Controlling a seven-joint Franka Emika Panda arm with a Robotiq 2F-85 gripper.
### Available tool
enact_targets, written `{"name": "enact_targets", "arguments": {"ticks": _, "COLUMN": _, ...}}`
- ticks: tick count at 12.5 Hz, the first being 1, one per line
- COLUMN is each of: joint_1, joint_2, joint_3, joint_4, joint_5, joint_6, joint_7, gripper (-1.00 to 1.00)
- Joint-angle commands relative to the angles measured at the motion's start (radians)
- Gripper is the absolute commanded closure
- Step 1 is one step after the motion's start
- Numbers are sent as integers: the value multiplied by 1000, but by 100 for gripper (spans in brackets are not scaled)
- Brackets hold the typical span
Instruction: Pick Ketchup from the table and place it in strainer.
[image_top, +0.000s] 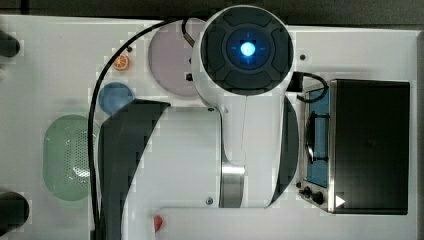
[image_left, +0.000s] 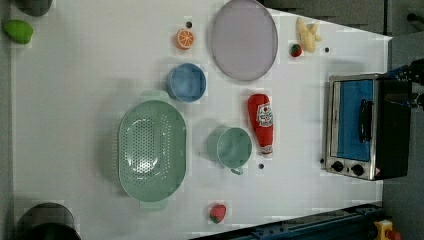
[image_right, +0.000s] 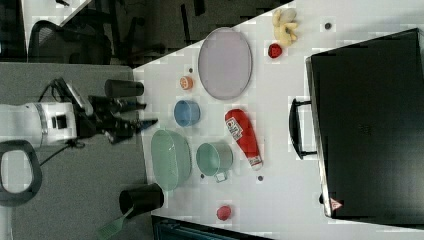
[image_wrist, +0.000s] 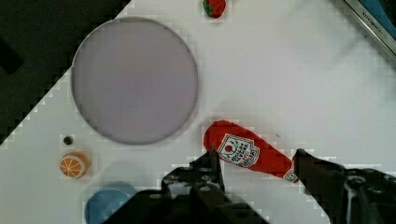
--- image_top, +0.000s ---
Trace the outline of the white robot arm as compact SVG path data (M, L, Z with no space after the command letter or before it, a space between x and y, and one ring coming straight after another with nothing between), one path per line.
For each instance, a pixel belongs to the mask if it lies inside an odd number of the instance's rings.
M271 12L239 5L210 17L191 56L200 105L135 99L102 124L96 240L159 240L163 208L270 207L298 163L294 67Z

